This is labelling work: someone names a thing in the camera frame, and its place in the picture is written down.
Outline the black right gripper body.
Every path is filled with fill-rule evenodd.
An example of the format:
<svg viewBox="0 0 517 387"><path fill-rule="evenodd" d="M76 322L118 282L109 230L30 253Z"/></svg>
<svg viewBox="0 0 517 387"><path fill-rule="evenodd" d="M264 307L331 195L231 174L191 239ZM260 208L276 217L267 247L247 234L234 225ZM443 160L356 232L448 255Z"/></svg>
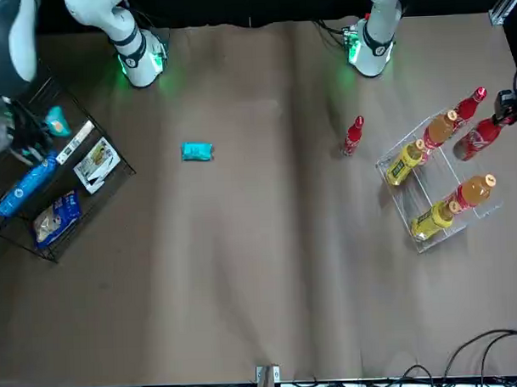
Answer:
<svg viewBox="0 0 517 387"><path fill-rule="evenodd" d="M27 149L42 146L41 125L30 115L20 102L6 103L11 120L8 133L12 137L12 149Z"/></svg>

